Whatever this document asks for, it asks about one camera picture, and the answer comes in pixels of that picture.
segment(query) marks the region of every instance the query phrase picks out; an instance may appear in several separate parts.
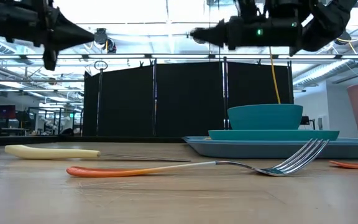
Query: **orange fork handle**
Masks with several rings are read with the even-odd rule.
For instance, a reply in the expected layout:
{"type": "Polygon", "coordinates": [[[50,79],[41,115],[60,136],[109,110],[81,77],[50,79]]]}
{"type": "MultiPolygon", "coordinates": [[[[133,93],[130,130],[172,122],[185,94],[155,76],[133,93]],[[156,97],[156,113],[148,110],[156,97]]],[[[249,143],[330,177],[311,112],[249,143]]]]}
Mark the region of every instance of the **orange fork handle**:
{"type": "Polygon", "coordinates": [[[66,172],[76,177],[128,177],[135,175],[153,174],[157,172],[166,172],[172,170],[181,170],[200,166],[214,166],[216,161],[197,162],[192,164],[182,164],[166,167],[155,167],[148,169],[92,169],[85,167],[69,167],[66,172]]]}
{"type": "Polygon", "coordinates": [[[358,169],[358,164],[351,164],[351,163],[337,162],[337,161],[330,161],[330,163],[338,165],[340,167],[344,167],[344,168],[358,169]]]}
{"type": "Polygon", "coordinates": [[[69,167],[66,172],[75,177],[128,177],[147,174],[146,169],[92,169],[86,167],[69,167]]]}

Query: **computer screen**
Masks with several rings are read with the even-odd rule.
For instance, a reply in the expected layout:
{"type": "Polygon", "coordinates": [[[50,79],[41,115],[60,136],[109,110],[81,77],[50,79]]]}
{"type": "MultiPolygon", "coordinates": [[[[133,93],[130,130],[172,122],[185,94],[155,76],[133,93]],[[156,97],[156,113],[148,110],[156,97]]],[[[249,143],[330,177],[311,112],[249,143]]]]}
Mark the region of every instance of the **computer screen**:
{"type": "Polygon", "coordinates": [[[15,119],[15,105],[0,105],[0,119],[15,119]]]}

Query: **black curtain panel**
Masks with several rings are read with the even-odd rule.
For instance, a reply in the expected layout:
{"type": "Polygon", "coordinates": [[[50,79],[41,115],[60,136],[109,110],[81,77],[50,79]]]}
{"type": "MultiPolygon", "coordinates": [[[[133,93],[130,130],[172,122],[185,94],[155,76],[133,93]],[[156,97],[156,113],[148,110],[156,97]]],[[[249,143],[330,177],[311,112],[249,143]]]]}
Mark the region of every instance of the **black curtain panel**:
{"type": "MultiPolygon", "coordinates": [[[[281,102],[292,103],[287,67],[274,66],[274,69],[281,102]]],[[[227,79],[228,108],[278,103],[270,65],[228,62],[227,79]]]]}
{"type": "Polygon", "coordinates": [[[219,62],[157,65],[158,137],[207,136],[223,129],[223,72],[219,62]]]}
{"type": "Polygon", "coordinates": [[[98,136],[153,136],[153,68],[103,73],[98,136]]]}
{"type": "Polygon", "coordinates": [[[96,136],[98,118],[99,75],[85,72],[83,136],[96,136]]]}

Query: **fork tines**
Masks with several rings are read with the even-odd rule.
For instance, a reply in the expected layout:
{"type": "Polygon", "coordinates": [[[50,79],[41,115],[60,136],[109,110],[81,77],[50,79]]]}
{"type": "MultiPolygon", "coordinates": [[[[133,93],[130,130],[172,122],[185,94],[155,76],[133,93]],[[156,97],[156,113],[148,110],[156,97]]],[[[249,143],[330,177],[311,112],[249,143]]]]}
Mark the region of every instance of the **fork tines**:
{"type": "Polygon", "coordinates": [[[281,164],[272,167],[282,174],[294,173],[313,161],[326,147],[329,140],[310,139],[299,151],[281,164]]]}

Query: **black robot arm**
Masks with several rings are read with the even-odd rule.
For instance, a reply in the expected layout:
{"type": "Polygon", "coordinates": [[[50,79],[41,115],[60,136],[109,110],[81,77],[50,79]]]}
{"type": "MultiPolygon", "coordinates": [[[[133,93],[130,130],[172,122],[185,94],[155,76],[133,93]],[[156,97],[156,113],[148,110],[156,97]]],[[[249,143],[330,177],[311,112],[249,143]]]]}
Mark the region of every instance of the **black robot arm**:
{"type": "Polygon", "coordinates": [[[301,49],[316,51],[338,38],[347,26],[357,0],[333,0],[327,6],[317,0],[266,0],[257,14],[254,0],[234,0],[239,11],[229,22],[197,28],[191,36],[229,50],[242,46],[288,46],[290,55],[301,49]],[[310,15],[313,19],[302,27],[310,15]]]}
{"type": "Polygon", "coordinates": [[[327,6],[320,3],[312,7],[314,18],[303,28],[301,48],[314,52],[338,38],[345,31],[356,3],[357,0],[333,0],[327,6]]]}
{"type": "Polygon", "coordinates": [[[66,19],[52,0],[0,0],[0,36],[44,46],[44,67],[54,70],[59,51],[94,41],[94,35],[66,19]]]}

